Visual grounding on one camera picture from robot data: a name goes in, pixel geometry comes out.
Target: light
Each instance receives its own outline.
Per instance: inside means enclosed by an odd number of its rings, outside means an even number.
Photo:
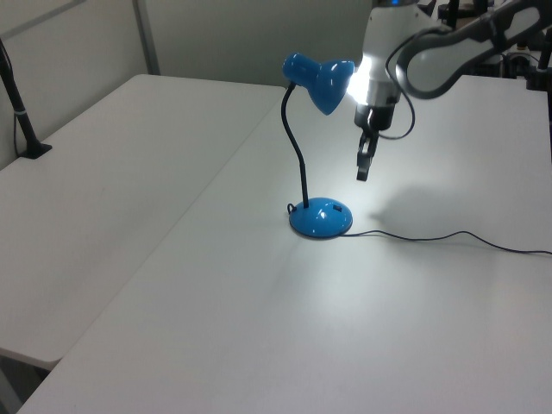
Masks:
[[[368,89],[370,88],[370,71],[372,70],[372,58],[364,55],[358,71],[351,77],[347,94],[354,98],[358,104],[367,104]]]
[[[325,115],[331,114],[342,101],[347,91],[348,81],[354,72],[354,62],[332,60],[319,64],[302,54],[291,54],[282,67],[284,75],[292,82],[282,101],[282,121],[286,133],[299,158],[303,201],[297,206],[288,204],[290,225],[300,235],[311,238],[328,239],[346,233],[353,223],[347,206],[332,198],[308,198],[303,155],[285,117],[287,99],[295,85],[303,86],[316,107]]]
[[[300,53],[293,53],[285,60],[282,71],[293,83],[303,86],[316,107],[329,115],[345,96],[354,62],[332,60],[320,64]]]

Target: white tabletop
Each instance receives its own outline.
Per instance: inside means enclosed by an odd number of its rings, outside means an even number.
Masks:
[[[138,76],[0,172],[0,354],[52,367],[281,98]]]
[[[462,78],[356,182],[354,106],[290,124],[352,231],[552,249],[546,95]],[[394,132],[410,118],[405,107]],[[312,241],[276,106],[23,406],[27,413],[519,413],[552,406],[552,259],[460,237]]]

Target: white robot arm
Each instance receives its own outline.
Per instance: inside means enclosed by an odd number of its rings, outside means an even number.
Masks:
[[[354,122],[362,128],[357,179],[363,181],[401,93],[439,97],[466,68],[552,25],[550,0],[513,0],[454,32],[415,0],[374,1],[362,62],[348,88],[357,101]]]

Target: black stand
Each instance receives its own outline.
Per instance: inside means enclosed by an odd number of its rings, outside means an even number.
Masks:
[[[22,154],[19,154],[19,156],[36,160],[41,155],[52,149],[52,146],[42,144],[36,138],[31,121],[28,119],[27,110],[25,109],[25,105],[23,105],[19,91],[17,90],[16,81],[14,80],[14,73],[2,40],[0,40],[0,76],[2,76],[3,85],[8,92],[9,100],[14,108],[14,114],[21,125],[21,129],[25,135],[25,140],[27,141],[27,150]]]

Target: table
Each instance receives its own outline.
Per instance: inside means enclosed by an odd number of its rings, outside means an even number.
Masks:
[[[132,78],[0,172],[0,354],[51,369],[282,88]]]
[[[546,95],[463,77],[414,104],[414,132],[382,141],[361,183],[353,103],[324,117],[298,88],[310,195],[347,204],[354,232],[550,250]],[[409,123],[403,102],[390,133]],[[300,194],[276,105],[21,414],[549,409],[552,259],[463,237],[307,240],[285,212]]]

